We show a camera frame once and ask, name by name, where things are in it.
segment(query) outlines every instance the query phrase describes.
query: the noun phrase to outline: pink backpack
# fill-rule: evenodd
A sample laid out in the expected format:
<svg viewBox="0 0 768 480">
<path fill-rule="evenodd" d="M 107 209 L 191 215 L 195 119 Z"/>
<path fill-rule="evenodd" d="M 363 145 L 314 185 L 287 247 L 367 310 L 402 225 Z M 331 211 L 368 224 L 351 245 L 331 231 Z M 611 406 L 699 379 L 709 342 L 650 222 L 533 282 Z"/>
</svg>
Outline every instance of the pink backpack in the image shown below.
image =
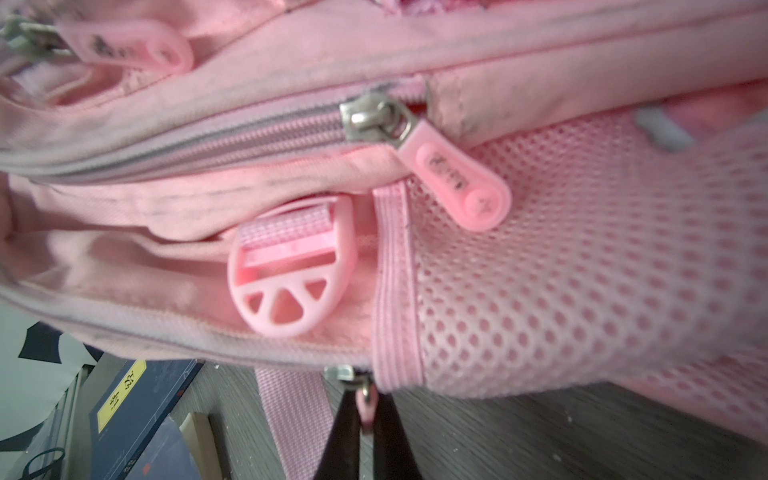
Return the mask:
<svg viewBox="0 0 768 480">
<path fill-rule="evenodd" d="M 287 478 L 327 366 L 768 442 L 767 0 L 0 5 L 0 296 L 257 368 Z"/>
</svg>

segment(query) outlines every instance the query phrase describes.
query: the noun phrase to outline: metal zipper slider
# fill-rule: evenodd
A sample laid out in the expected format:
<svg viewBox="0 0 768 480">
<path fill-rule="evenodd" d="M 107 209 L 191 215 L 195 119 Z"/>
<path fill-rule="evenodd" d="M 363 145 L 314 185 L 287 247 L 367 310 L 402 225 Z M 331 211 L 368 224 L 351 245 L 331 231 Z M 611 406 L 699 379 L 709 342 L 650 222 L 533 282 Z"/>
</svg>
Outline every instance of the metal zipper slider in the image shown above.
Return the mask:
<svg viewBox="0 0 768 480">
<path fill-rule="evenodd" d="M 56 22 L 9 15 L 0 29 L 8 46 L 28 61 L 76 57 L 85 63 L 182 74 L 192 69 L 189 41 L 158 20 Z"/>
<path fill-rule="evenodd" d="M 428 121 L 380 91 L 339 106 L 349 141 L 385 141 L 466 230 L 497 227 L 512 205 L 509 186 L 459 150 Z"/>
</svg>

